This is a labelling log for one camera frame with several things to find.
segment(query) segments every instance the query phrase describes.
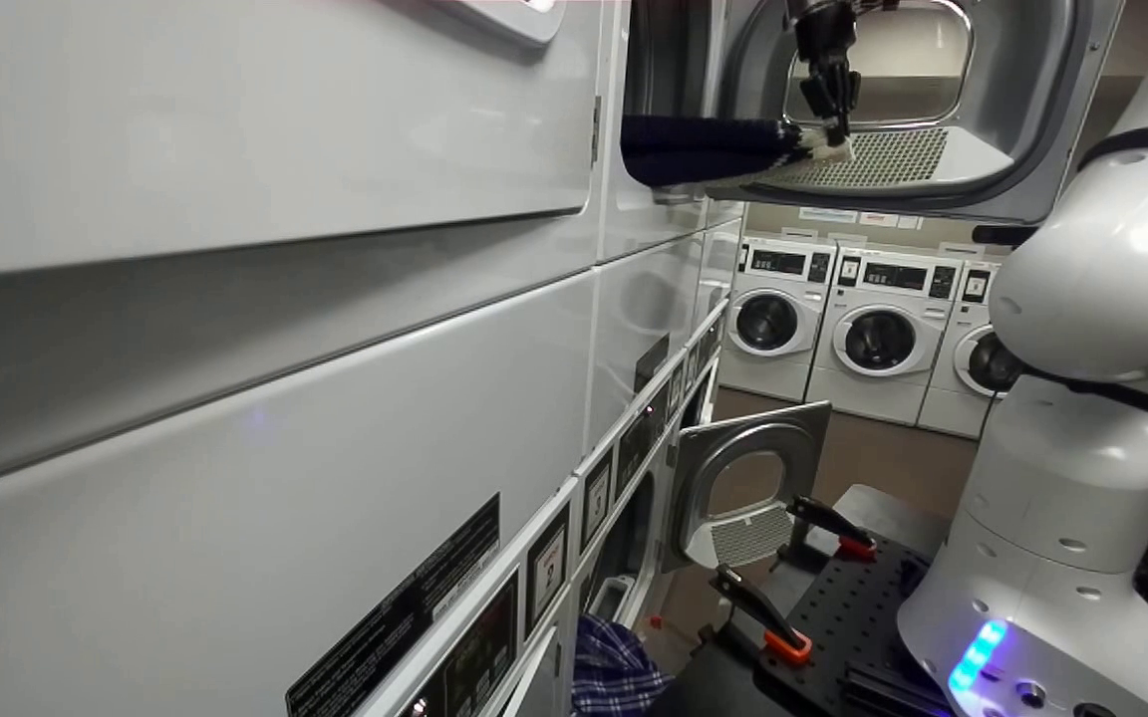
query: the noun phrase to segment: white appliance panel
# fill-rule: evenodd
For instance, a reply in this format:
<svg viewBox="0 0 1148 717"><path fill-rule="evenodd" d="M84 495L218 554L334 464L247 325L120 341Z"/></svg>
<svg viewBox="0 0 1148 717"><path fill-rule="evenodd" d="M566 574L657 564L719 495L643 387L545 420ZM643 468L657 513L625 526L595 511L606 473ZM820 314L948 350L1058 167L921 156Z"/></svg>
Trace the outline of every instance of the white appliance panel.
<svg viewBox="0 0 1148 717"><path fill-rule="evenodd" d="M602 3L0 0L0 272L578 213Z"/></svg>
<svg viewBox="0 0 1148 717"><path fill-rule="evenodd" d="M562 488L586 335L569 278L0 477L0 717L285 717L490 495L505 542Z"/></svg>
<svg viewBox="0 0 1148 717"><path fill-rule="evenodd" d="M809 374L809 402L831 398L845 416L914 427L930 395L958 282L961 265L944 256L894 246L840 252Z"/></svg>
<svg viewBox="0 0 1148 717"><path fill-rule="evenodd" d="M0 276L0 473L573 276L595 265L595 222L582 213Z"/></svg>
<svg viewBox="0 0 1148 717"><path fill-rule="evenodd" d="M989 325L989 293L998 282L999 258L974 258L961 278L961 305L948 314L941 358L925 395L921 427L981 440L999 378L1017 378L1021 363L1006 350Z"/></svg>
<svg viewBox="0 0 1148 717"><path fill-rule="evenodd" d="M839 272L839 246L750 238L746 252L750 266L742 266L735 278L735 305L723 329L723 387L803 402L809 392L812 357L824 343L820 325ZM766 347L755 347L742 333L771 333L762 335Z"/></svg>
<svg viewBox="0 0 1148 717"><path fill-rule="evenodd" d="M679 238L595 272L599 319L586 447L599 447L639 398L643 357L666 341L669 350L662 358L669 358L696 333L707 310L707 305L696 305L696 276L696 238Z"/></svg>

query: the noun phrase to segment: white cabinet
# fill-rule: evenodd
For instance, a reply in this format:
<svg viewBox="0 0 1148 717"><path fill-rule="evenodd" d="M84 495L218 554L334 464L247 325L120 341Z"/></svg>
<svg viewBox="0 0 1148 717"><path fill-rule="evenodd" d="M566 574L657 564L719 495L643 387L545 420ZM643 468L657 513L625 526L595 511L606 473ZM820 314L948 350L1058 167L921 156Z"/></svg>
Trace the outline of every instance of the white cabinet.
<svg viewBox="0 0 1148 717"><path fill-rule="evenodd" d="M578 213L599 22L0 0L0 272Z"/></svg>

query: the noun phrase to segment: floor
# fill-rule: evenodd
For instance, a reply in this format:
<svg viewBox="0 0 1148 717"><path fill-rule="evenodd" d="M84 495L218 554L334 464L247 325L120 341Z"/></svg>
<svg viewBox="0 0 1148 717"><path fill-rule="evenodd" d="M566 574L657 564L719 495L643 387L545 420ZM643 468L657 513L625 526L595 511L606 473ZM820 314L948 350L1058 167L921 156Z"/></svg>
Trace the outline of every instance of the floor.
<svg viewBox="0 0 1148 717"><path fill-rule="evenodd" d="M785 402L738 392L719 395L719 420L776 406ZM969 468L974 468L974 441L963 440L833 416L812 500L839 503L852 483L870 483L905 500L925 513L948 520L961 503ZM772 495L776 483L781 468L771 459L735 464L723 488L712 489L710 511L719 513L750 500ZM746 565L742 574L758 584L771 574L771 564ZM657 580L647 603L643 637L666 673L679 673L692 653L692 646L702 642L702 630L727 619L727 605L712 598L707 584L710 584L707 569L682 565Z"/></svg>

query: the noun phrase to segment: white plastic panel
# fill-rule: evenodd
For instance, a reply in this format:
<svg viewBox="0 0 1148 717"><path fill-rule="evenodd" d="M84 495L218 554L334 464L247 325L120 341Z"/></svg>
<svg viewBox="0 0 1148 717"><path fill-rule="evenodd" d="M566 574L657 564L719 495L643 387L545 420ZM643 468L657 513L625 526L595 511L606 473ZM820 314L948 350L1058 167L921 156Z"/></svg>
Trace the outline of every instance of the white plastic panel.
<svg viewBox="0 0 1148 717"><path fill-rule="evenodd" d="M285 717L471 511L549 503L586 335L569 278L0 477L0 717Z"/></svg>
<svg viewBox="0 0 1148 717"><path fill-rule="evenodd" d="M0 272L578 213L602 3L0 0Z"/></svg>
<svg viewBox="0 0 1148 717"><path fill-rule="evenodd" d="M595 368L586 440L599 447L639 398L643 357L669 341L669 357L696 333L702 238L679 238L595 272Z"/></svg>
<svg viewBox="0 0 1148 717"><path fill-rule="evenodd" d="M595 220L0 276L0 473L573 276Z"/></svg>

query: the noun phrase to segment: control panel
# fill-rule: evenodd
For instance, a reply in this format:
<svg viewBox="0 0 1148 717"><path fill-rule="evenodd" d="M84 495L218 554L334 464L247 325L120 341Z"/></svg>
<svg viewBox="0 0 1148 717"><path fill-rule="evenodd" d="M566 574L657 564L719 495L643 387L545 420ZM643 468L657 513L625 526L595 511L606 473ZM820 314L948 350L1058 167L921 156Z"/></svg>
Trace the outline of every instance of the control panel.
<svg viewBox="0 0 1148 717"><path fill-rule="evenodd" d="M860 276L860 256L845 256L840 258L840 287L859 287L859 276Z"/></svg>
<svg viewBox="0 0 1148 717"><path fill-rule="evenodd" d="M525 626L536 630L538 619L549 611L549 603L566 586L566 564L569 564L569 511L562 511L545 533L532 545L532 586L525 586Z"/></svg>
<svg viewBox="0 0 1148 717"><path fill-rule="evenodd" d="M643 395L655 374L662 371L669 357L669 335L662 335L633 368L633 392ZM655 402L643 406L643 416L629 424L629 431L619 441L619 495L625 489L625 483L639 473L639 468L647 464L662 424L666 424L666 392L655 395Z"/></svg>
<svg viewBox="0 0 1148 717"><path fill-rule="evenodd" d="M1013 623L986 623L948 673L948 699L981 717L1148 717L1130 690Z"/></svg>
<svg viewBox="0 0 1148 717"><path fill-rule="evenodd" d="M963 305L986 305L989 293L989 272L969 272L963 276Z"/></svg>
<svg viewBox="0 0 1148 717"><path fill-rule="evenodd" d="M518 658L518 580L461 635L441 670L417 690L403 717L471 717L485 711Z"/></svg>
<svg viewBox="0 0 1148 717"><path fill-rule="evenodd" d="M930 299L948 305L958 293L958 266L933 266Z"/></svg>
<svg viewBox="0 0 1148 717"><path fill-rule="evenodd" d="M602 455L602 464L582 477L582 550L606 526L609 511L615 511L615 455Z"/></svg>
<svg viewBox="0 0 1148 717"><path fill-rule="evenodd" d="M812 252L812 258L809 258L809 282L824 282L824 276L831 276L831 256L824 256L824 252Z"/></svg>
<svg viewBox="0 0 1148 717"><path fill-rule="evenodd" d="M805 258L803 252L750 252L750 266L771 276L805 276Z"/></svg>
<svg viewBox="0 0 1148 717"><path fill-rule="evenodd" d="M471 569L493 545L498 545L498 495L476 520L467 520L399 592L385 593L385 603L379 603L339 646L326 651L326 658L318 658L289 690L289 714L350 717L372 699L372 690L403 661L403 653L436 626L441 603L471 580ZM461 665L455 665L449 673L455 683L480 683Z"/></svg>

